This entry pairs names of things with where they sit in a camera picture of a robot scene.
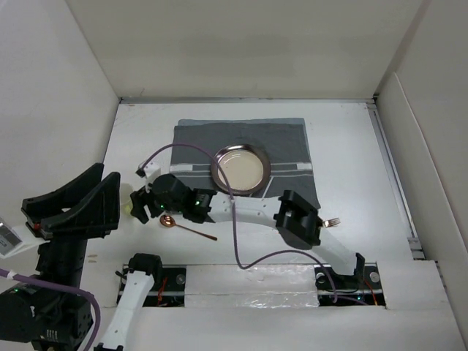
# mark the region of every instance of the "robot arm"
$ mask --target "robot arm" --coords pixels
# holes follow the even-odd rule
[[[164,211],[182,213],[184,218],[196,222],[232,221],[229,195],[208,189],[190,189],[172,174],[154,179],[132,193],[131,214],[142,223]],[[284,242],[301,250],[312,250],[329,263],[337,276],[356,277],[362,273],[364,258],[343,246],[326,227],[332,225],[318,216],[318,210],[292,191],[281,197],[256,199],[235,197],[235,210],[239,222],[262,224],[275,228]]]
[[[129,261],[124,293],[101,342],[94,351],[127,351],[135,334],[135,323],[152,287],[162,284],[161,257],[136,254]]]
[[[233,220],[231,215],[230,197],[224,193],[218,193],[211,198],[211,211],[208,213],[215,222],[230,222]],[[255,223],[283,230],[283,236],[286,241],[289,237],[288,230],[284,227],[278,227],[275,220],[277,214],[280,214],[282,202],[280,197],[269,197],[266,199],[256,199],[253,197],[235,197],[235,212],[239,222]],[[286,221],[289,221],[292,214],[285,214]],[[290,238],[287,244],[292,247],[302,249],[307,244],[295,242],[295,238]],[[347,249],[325,228],[320,228],[320,245],[312,246],[312,252],[320,256],[329,263],[336,274],[344,276],[353,276],[356,267],[356,253]]]

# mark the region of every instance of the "screw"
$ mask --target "screw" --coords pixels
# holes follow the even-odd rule
[[[325,274],[322,273],[322,272],[319,272],[315,275],[315,280],[317,281],[317,283],[319,284],[323,284],[325,283]]]
[[[179,274],[176,278],[175,278],[175,282],[179,285],[183,285],[185,284],[185,275],[183,274]]]
[[[377,272],[372,272],[369,274],[369,278],[373,283],[380,282],[380,275]]]

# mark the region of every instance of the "white enclosure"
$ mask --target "white enclosure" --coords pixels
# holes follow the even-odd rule
[[[218,235],[210,246],[123,218],[88,243],[82,288],[101,304],[100,334],[116,307],[113,272],[148,252],[191,265],[199,284],[192,307],[143,309],[135,351],[463,350],[467,11],[465,0],[0,0],[0,217],[23,223],[23,198],[94,162],[137,189],[136,166],[172,141],[182,118],[304,118],[321,213],[340,216],[340,240],[377,262],[387,309],[223,308],[234,301],[222,297],[227,287],[247,276],[220,273],[221,298],[200,282],[211,274],[203,265],[234,263],[229,225],[185,223]],[[308,100],[208,99],[236,97]],[[165,170],[169,155],[159,159]],[[245,262],[284,248],[272,230],[240,231]],[[427,260],[413,260],[413,236]],[[24,274],[36,264],[35,252],[0,261]],[[12,284],[0,280],[0,293]],[[0,341],[0,350],[32,347]]]

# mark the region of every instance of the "cable tie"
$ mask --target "cable tie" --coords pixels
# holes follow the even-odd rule
[[[8,280],[15,280],[15,275],[18,274],[16,273],[15,271],[11,270],[10,272],[8,272],[8,275],[7,275],[7,279]]]

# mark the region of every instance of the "white stripe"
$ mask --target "white stripe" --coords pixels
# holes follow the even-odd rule
[[[263,192],[262,199],[265,198],[266,193],[268,192],[268,189],[270,188],[271,182],[273,181],[273,178],[275,178],[275,177],[273,177],[273,176],[270,177],[270,181],[268,182],[268,185],[266,186],[265,191]]]
[[[313,177],[313,174],[295,174],[295,175],[275,175],[275,178],[292,178],[292,177],[302,177],[302,176],[311,176]]]
[[[179,178],[207,178],[210,175],[177,175]],[[292,178],[292,177],[303,177],[303,176],[311,176],[313,174],[295,174],[295,175],[275,175],[275,178]]]
[[[183,175],[183,174],[180,174],[180,175],[177,175],[177,178],[209,178],[210,175],[207,174],[207,175]]]
[[[171,165],[169,166],[169,172],[189,172],[193,170],[193,165]]]
[[[299,162],[298,163],[298,170],[311,170],[312,169],[312,163],[308,162]]]
[[[209,170],[169,170],[171,173],[183,173],[183,172],[190,172],[190,173],[209,173]]]
[[[175,163],[171,166],[191,165],[191,166],[211,166],[209,163]]]
[[[282,166],[282,165],[296,165],[297,162],[284,162],[284,163],[270,163],[272,166]]]
[[[305,171],[305,170],[271,170],[271,172],[279,172],[279,173],[283,173],[283,172],[301,172],[301,171]]]

